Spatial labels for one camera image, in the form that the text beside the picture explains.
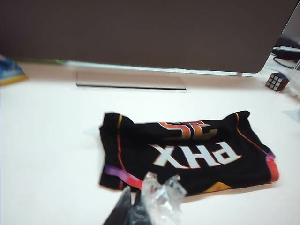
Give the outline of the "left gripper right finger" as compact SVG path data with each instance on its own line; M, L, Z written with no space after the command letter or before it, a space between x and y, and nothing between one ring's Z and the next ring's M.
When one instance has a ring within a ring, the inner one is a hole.
M180 176L169 178L154 195L154 223L156 225L179 225L180 206L187 191L180 184Z

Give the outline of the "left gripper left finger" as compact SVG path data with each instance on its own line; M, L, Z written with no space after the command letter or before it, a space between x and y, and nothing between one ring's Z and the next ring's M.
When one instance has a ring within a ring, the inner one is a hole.
M105 225L152 225L146 208L146 178L143 180L128 172L103 172L102 185L122 191L120 198L105 220Z

